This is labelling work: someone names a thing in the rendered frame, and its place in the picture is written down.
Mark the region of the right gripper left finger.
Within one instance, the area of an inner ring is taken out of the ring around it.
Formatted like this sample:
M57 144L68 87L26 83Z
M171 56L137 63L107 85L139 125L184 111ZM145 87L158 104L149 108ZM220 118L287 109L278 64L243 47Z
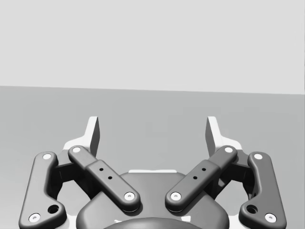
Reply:
M96 158L99 141L99 119L91 116L83 136L66 142L59 155L41 152L35 156L20 213L20 229L62 226L68 216L57 197L63 183L72 180L90 199L103 192L122 212L140 208L139 192Z

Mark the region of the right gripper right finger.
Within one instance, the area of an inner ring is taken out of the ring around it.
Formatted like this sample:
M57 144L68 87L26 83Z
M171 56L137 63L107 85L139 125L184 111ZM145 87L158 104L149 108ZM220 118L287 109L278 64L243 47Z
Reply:
M203 191L215 198L234 180L242 183L248 196L238 213L238 220L244 227L286 229L287 220L271 157L263 152L247 155L238 141L222 136L214 116L207 117L205 139L209 158L166 193L166 208L181 212Z

